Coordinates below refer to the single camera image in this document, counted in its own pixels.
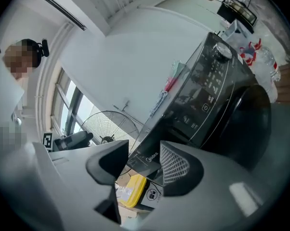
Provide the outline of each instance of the midea logo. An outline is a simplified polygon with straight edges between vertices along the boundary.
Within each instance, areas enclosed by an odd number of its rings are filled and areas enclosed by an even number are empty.
[[[151,160],[153,160],[156,156],[158,156],[158,153],[157,152],[155,154],[151,155],[150,157],[147,157],[146,158],[146,161],[150,163]]]

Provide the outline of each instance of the electric fan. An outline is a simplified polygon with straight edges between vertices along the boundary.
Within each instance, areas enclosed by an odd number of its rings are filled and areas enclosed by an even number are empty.
[[[97,145],[129,140],[129,151],[139,135],[139,130],[130,118],[116,111],[102,111],[90,116],[81,129],[92,133],[92,140]]]

